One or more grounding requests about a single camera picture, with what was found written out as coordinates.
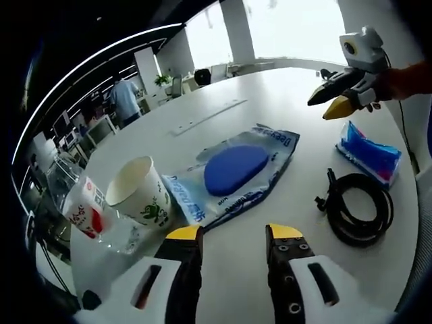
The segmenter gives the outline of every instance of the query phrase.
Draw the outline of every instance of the blue round pad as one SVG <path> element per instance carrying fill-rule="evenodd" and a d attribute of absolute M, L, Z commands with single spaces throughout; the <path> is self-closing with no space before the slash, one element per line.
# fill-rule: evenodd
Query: blue round pad
<path fill-rule="evenodd" d="M 232 194 L 260 172 L 268 160 L 269 155 L 261 146 L 227 148 L 207 162 L 205 187 L 213 196 Z"/>

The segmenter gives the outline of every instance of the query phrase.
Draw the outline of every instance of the round table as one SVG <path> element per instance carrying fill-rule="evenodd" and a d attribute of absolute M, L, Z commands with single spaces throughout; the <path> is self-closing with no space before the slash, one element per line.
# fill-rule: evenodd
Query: round table
<path fill-rule="evenodd" d="M 315 71 L 286 68 L 211 84 L 151 111 L 92 154 L 86 173 L 106 191 L 111 177 L 135 157 L 152 156 L 158 172 L 169 175 L 194 164 L 195 156 L 204 148 L 256 123 L 300 134 L 292 161 L 271 194 L 258 206 L 205 234 L 197 323 L 274 323 L 265 258 L 268 223 L 299 229 L 315 254 L 329 256 L 358 280 L 360 292 L 367 300 L 395 309 L 410 274 L 419 222 L 408 152 L 385 106 L 373 114 L 364 109 L 348 119 L 322 119 L 330 102 L 306 105 L 321 83 Z M 233 100 L 244 99 L 247 101 L 183 134 L 173 132 L 190 122 L 198 123 Z M 338 178 L 360 172 L 334 147 L 348 120 L 371 140 L 402 151 L 399 174 L 390 189 L 394 222 L 379 243 L 366 249 L 340 242 L 314 202 L 328 189 L 328 167 Z M 369 211 L 374 215 L 374 207 L 364 192 L 352 190 L 347 201 L 354 215 L 368 217 Z M 71 242 L 78 296 L 94 286 L 96 280 L 110 281 L 136 262 L 136 257 L 112 253 L 76 229 Z M 144 254 L 152 255 L 155 251 L 152 247 Z M 109 290 L 106 282 L 104 285 L 99 289 Z"/>

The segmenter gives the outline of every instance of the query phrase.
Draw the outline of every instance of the cable connector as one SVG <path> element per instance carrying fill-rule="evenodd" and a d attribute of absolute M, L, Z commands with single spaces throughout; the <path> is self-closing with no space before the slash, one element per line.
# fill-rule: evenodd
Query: cable connector
<path fill-rule="evenodd" d="M 318 196 L 315 198 L 315 202 L 317 203 L 317 207 L 320 211 L 325 211 L 327 202 L 325 199 L 319 198 Z"/>
<path fill-rule="evenodd" d="M 337 179 L 335 173 L 333 172 L 333 169 L 330 167 L 327 169 L 327 177 L 329 178 L 330 186 L 334 186 Z"/>

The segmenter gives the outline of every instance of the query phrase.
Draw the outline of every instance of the blue tissue package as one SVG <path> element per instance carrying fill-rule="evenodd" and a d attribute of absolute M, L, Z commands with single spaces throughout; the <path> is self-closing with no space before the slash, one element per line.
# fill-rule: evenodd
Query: blue tissue package
<path fill-rule="evenodd" d="M 349 121 L 342 128 L 338 151 L 385 188 L 393 184 L 402 153 L 395 147 L 369 140 Z"/>
<path fill-rule="evenodd" d="M 299 134 L 258 124 L 249 131 L 204 149 L 196 157 L 195 165 L 172 175 L 162 175 L 162 180 L 187 222 L 199 223 L 207 231 L 265 199 L 288 166 L 299 138 Z M 213 157 L 235 146 L 261 147 L 268 156 L 267 164 L 235 192 L 214 196 L 205 185 L 205 167 Z"/>

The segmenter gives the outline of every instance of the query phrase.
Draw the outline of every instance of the coiled cable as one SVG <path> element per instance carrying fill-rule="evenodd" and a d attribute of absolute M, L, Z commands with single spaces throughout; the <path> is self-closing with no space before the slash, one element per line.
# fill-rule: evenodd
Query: coiled cable
<path fill-rule="evenodd" d="M 320 211 L 327 212 L 334 234 L 350 246 L 367 247 L 376 243 L 393 222 L 393 200 L 389 192 L 361 173 L 351 173 L 336 179 L 333 170 L 328 169 L 327 177 L 327 199 L 316 197 L 315 202 Z M 361 189 L 372 198 L 377 210 L 374 220 L 363 221 L 350 213 L 342 195 L 351 188 Z"/>

